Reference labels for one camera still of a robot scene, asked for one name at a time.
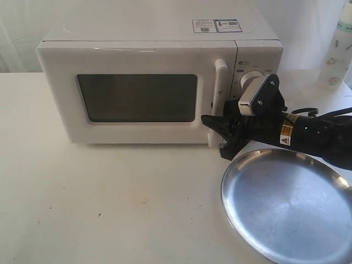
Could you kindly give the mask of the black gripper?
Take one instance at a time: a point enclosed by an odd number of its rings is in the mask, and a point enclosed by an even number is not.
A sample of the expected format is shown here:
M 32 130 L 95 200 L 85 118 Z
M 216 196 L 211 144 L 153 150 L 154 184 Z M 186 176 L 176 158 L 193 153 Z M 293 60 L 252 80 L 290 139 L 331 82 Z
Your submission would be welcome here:
M 227 101 L 223 115 L 202 115 L 203 125 L 226 139 L 220 148 L 220 156 L 225 160 L 234 157 L 250 140 L 272 146 L 291 149 L 280 143 L 281 129 L 285 121 L 285 100 L 279 90 L 279 77 L 270 74 L 254 102 L 254 116 L 242 116 L 238 107 L 239 99 Z

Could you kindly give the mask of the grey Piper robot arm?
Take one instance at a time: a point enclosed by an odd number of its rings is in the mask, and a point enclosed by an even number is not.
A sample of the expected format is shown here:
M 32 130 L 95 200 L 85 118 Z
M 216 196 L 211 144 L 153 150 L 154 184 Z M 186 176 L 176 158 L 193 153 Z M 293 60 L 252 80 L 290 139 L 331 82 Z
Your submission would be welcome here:
M 222 116 L 202 115 L 203 125 L 225 140 L 222 158 L 232 160 L 250 141 L 321 157 L 351 170 L 351 108 L 318 115 L 316 108 L 288 113 L 276 74 L 250 83 L 227 101 Z

